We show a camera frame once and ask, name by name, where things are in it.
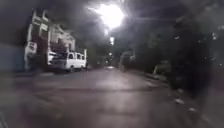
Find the street light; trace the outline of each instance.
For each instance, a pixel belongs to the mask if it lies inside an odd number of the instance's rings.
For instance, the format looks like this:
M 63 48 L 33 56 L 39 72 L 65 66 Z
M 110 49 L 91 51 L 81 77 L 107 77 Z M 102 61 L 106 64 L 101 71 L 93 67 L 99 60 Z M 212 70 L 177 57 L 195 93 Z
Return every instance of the street light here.
M 110 44 L 113 46 L 114 45 L 114 37 L 110 37 Z

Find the road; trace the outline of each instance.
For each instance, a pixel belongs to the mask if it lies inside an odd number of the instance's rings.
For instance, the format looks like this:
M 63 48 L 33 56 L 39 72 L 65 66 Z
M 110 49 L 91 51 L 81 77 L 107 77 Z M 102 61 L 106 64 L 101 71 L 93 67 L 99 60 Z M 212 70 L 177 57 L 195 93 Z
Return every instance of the road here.
M 117 69 L 2 78 L 0 127 L 206 128 L 168 86 Z

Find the night sky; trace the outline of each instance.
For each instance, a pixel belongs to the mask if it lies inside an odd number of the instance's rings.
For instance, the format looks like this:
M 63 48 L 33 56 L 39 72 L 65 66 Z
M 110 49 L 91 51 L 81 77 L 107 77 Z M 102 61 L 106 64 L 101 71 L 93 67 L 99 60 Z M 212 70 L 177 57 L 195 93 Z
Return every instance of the night sky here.
M 123 4 L 128 18 L 113 35 L 126 38 L 138 36 L 141 28 L 159 29 L 172 26 L 176 18 L 195 13 L 198 7 L 208 0 L 126 0 Z M 103 40 L 103 27 L 96 15 L 86 7 L 99 0 L 1 0 L 0 4 L 0 41 L 19 44 L 32 10 L 46 8 L 54 22 L 63 23 L 74 31 L 74 35 L 90 40 Z

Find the wall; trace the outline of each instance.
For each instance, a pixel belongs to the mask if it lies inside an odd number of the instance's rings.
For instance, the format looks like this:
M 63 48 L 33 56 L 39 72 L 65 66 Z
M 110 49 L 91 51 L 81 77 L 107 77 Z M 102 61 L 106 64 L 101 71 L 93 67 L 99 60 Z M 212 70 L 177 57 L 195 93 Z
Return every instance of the wall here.
M 0 43 L 0 72 L 24 71 L 24 48 Z

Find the building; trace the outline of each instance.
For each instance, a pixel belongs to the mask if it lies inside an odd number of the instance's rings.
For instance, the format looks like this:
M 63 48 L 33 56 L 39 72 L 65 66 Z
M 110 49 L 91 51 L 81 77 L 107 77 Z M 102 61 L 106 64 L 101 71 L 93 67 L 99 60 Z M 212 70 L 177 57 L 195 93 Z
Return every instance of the building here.
M 46 69 L 54 55 L 74 51 L 75 38 L 71 36 L 70 31 L 52 23 L 46 10 L 34 11 L 25 46 L 25 69 Z

